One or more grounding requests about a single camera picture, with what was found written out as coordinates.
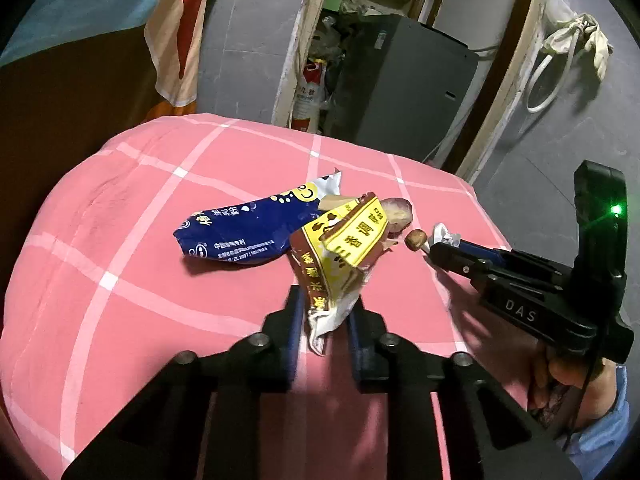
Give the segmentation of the right hand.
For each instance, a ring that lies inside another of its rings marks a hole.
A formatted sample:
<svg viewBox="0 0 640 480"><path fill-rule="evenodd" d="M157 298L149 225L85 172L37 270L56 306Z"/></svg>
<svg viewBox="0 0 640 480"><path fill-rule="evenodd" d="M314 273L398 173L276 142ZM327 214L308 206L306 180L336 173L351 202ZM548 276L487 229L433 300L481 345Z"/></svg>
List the right hand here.
<svg viewBox="0 0 640 480"><path fill-rule="evenodd" d="M532 379L529 383L527 407L552 424L555 415L562 411L565 400L570 401L569 422L577 405L573 391L582 394L579 410L575 415L575 429L586 428L614 406L617 398L617 365L602 358L600 364L589 369L582 360L564 359L553 348L539 341L532 362Z"/></svg>

